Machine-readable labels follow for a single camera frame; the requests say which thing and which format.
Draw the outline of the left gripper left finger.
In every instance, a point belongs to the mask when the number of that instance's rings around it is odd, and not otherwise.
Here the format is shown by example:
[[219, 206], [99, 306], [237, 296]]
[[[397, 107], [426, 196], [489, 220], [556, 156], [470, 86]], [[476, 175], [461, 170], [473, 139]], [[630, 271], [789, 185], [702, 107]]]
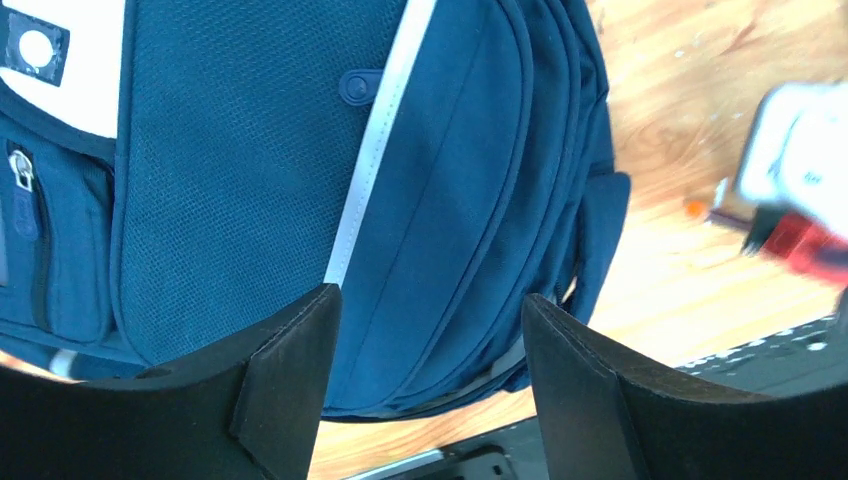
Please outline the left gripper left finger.
[[133, 379], [1, 372], [5, 479], [304, 479], [339, 331], [340, 289]]

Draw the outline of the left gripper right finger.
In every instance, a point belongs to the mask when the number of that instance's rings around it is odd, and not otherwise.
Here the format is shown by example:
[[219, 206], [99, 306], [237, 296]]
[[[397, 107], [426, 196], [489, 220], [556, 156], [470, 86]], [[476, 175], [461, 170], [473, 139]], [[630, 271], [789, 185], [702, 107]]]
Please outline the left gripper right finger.
[[843, 479], [847, 387], [773, 397], [700, 379], [538, 295], [524, 345], [552, 479]]

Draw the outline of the navy blue backpack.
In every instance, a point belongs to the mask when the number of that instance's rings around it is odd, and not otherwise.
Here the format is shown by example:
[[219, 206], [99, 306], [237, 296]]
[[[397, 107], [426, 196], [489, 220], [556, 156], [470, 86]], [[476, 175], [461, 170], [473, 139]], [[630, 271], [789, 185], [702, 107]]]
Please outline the navy blue backpack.
[[343, 295], [322, 415], [529, 384], [631, 183], [583, 1], [5, 1], [1, 348], [129, 377]]

